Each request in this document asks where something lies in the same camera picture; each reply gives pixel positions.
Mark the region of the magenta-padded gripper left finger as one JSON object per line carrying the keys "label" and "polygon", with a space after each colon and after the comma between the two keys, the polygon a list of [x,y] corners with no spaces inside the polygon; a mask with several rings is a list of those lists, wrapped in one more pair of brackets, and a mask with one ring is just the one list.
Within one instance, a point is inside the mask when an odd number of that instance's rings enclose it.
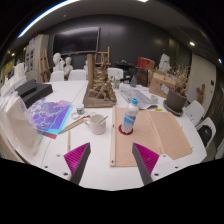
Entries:
{"label": "magenta-padded gripper left finger", "polygon": [[81,181],[90,152],[90,144],[85,143],[65,155],[55,155],[42,168],[45,171],[78,185]]}

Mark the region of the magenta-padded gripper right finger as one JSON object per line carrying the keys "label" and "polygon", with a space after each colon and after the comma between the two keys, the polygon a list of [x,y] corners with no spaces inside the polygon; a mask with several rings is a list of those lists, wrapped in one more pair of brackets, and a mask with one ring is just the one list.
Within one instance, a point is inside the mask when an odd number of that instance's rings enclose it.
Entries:
{"label": "magenta-padded gripper right finger", "polygon": [[132,153],[144,185],[148,185],[181,169],[167,154],[158,155],[137,143],[133,144]]}

